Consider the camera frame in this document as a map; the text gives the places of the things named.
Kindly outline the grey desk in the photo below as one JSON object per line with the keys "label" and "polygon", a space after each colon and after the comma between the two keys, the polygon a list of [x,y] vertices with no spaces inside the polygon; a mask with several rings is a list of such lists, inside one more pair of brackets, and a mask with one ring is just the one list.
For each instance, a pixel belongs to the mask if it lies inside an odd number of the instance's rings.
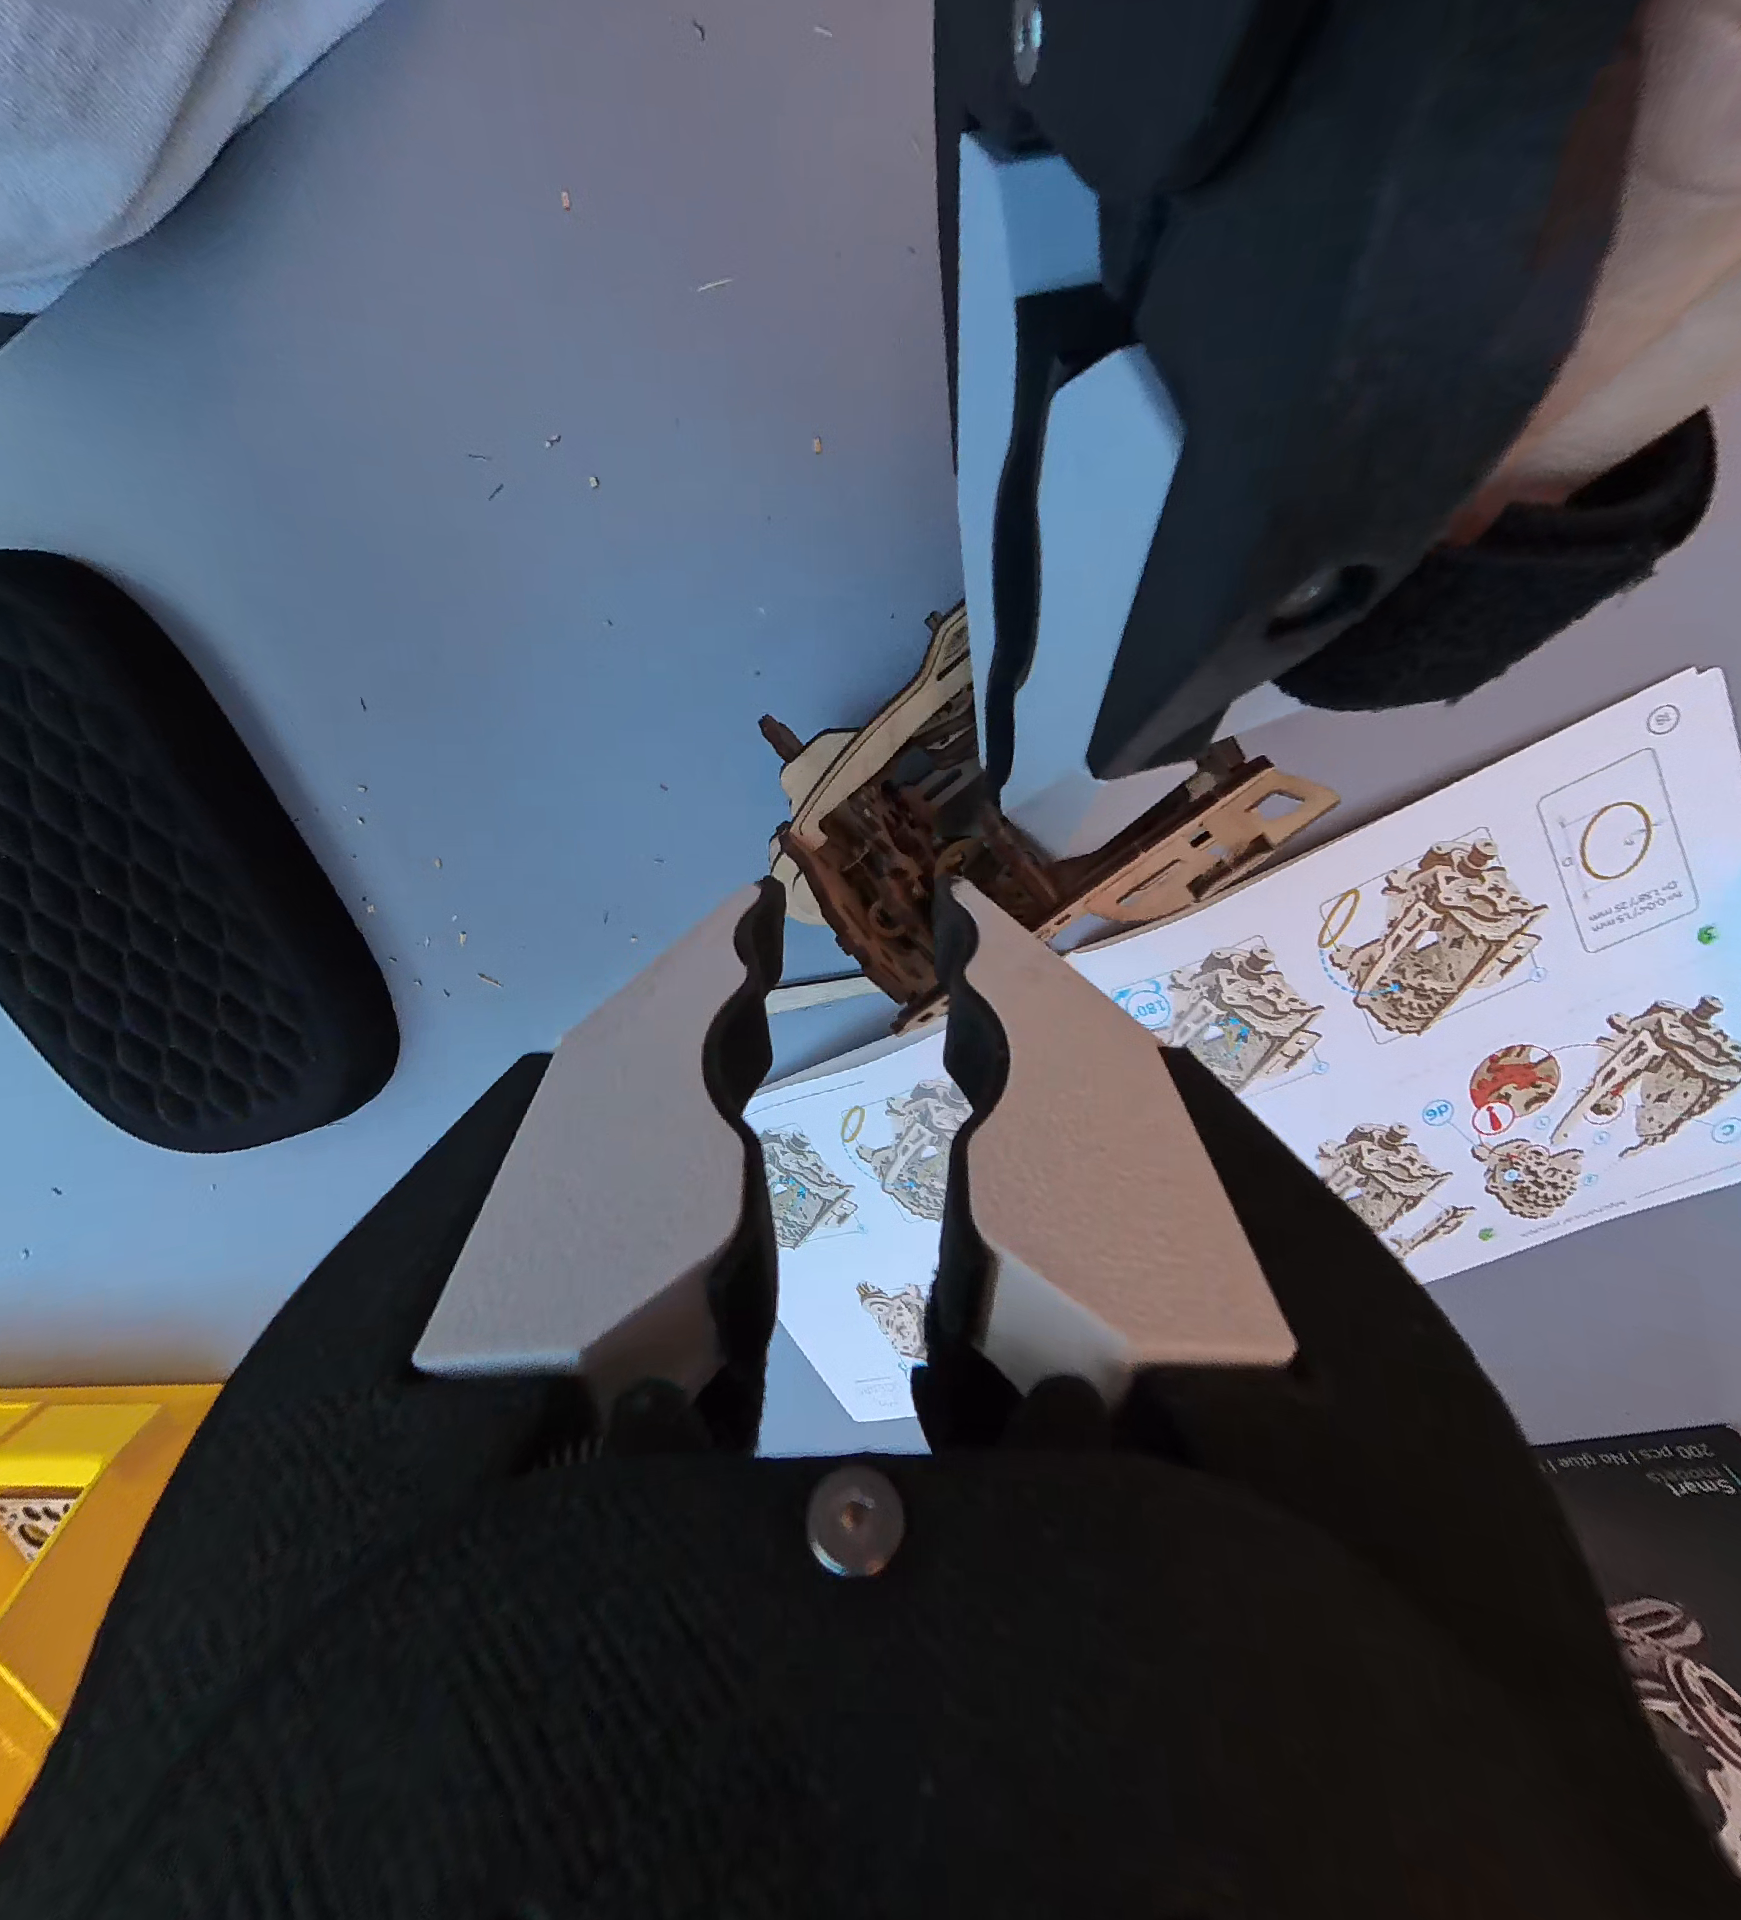
{"label": "grey desk", "polygon": [[755,729],[958,587],[929,5],[384,5],[0,348],[0,549],[127,585],[387,975],[356,1118],[184,1156],[0,1012],[0,1385],[227,1375],[734,886]]}

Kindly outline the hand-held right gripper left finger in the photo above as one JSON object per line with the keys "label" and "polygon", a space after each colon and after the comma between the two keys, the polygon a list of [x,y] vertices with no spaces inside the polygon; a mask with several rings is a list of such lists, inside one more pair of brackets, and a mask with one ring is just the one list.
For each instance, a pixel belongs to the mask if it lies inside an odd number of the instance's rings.
{"label": "hand-held right gripper left finger", "polygon": [[417,1340],[421,1375],[573,1380],[596,1425],[660,1380],[718,1446],[755,1446],[778,1242],[746,1106],[783,962],[764,876],[565,1031]]}

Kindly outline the illustrated instruction booklet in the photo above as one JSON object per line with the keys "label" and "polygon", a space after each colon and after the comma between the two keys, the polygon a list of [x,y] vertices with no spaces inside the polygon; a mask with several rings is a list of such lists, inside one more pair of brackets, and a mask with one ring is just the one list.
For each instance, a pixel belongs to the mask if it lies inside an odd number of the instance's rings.
{"label": "illustrated instruction booklet", "polygon": [[1422,1282],[1741,1185],[1741,731],[1680,670],[1072,954]]}

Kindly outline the person in grey shirt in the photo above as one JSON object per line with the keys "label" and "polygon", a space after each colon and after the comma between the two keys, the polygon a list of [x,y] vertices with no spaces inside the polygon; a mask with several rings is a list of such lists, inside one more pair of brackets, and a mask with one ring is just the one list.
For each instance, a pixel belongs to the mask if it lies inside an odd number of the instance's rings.
{"label": "person in grey shirt", "polygon": [[159,226],[377,2],[0,2],[0,314]]}

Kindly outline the black mesh wrist rest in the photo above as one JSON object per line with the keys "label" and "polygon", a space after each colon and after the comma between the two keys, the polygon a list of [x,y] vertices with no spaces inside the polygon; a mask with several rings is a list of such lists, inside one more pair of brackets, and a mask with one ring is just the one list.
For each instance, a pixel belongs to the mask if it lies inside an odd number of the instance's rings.
{"label": "black mesh wrist rest", "polygon": [[400,1059],[377,962],[163,626],[0,551],[0,1007],[95,1114],[228,1153],[345,1119]]}

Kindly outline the black model kit box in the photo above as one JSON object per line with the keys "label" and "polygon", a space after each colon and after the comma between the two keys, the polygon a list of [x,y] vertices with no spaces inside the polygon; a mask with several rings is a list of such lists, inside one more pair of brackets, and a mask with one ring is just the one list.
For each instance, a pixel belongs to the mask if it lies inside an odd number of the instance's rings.
{"label": "black model kit box", "polygon": [[1659,1748],[1741,1877],[1741,1435],[1535,1446]]}

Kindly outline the yellow plastic bin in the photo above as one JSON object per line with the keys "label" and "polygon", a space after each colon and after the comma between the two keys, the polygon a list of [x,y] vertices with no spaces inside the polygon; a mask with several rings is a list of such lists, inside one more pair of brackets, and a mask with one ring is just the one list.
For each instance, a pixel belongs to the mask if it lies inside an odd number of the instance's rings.
{"label": "yellow plastic bin", "polygon": [[33,1785],[141,1530],[220,1384],[0,1389],[0,1494],[81,1490],[33,1564],[0,1535],[0,1838]]}

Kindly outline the person's left hand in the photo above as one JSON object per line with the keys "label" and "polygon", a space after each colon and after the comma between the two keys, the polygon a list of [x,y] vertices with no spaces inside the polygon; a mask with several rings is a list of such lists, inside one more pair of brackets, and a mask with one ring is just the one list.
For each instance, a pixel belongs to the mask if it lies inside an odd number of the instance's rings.
{"label": "person's left hand", "polygon": [[1578,347],[1448,544],[1547,508],[1741,383],[1741,2],[1648,2],[1612,246]]}

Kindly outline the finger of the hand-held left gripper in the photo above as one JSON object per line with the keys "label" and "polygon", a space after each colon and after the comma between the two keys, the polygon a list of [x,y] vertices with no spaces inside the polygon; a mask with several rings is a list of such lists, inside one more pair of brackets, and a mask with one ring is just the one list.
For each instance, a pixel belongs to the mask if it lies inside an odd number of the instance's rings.
{"label": "finger of the hand-held left gripper", "polygon": [[978,740],[1002,792],[1027,757],[1016,697],[1041,625],[1051,401],[1110,338],[1097,197],[1056,154],[955,147],[953,441]]}
{"label": "finger of the hand-held left gripper", "polygon": [[1089,741],[1184,448],[1097,283],[1023,294],[991,505],[991,784],[1003,809],[1101,809]]}

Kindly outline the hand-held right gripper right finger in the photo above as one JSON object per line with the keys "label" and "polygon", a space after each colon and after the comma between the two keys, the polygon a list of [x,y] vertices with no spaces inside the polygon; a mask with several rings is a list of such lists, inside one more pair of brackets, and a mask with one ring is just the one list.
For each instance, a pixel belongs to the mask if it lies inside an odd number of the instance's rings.
{"label": "hand-held right gripper right finger", "polygon": [[1145,1375],[1266,1374],[1297,1340],[1162,1050],[971,880],[934,901],[955,1124],[911,1380],[934,1452],[1049,1380],[1116,1414]]}

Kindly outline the wooden mechanical model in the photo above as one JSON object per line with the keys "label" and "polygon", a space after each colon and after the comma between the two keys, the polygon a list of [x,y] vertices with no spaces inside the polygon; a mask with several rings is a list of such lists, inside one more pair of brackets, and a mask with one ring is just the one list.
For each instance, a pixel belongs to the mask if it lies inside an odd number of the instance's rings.
{"label": "wooden mechanical model", "polygon": [[862,727],[808,740],[772,715],[757,727],[790,806],[769,838],[785,915],[830,929],[896,1004],[891,1034],[946,1010],[934,956],[941,882],[973,882],[1042,945],[1091,925],[1144,926],[1225,892],[1338,806],[1330,787],[1220,740],[1094,851],[1041,851],[979,769],[962,605],[929,614],[922,664]]}

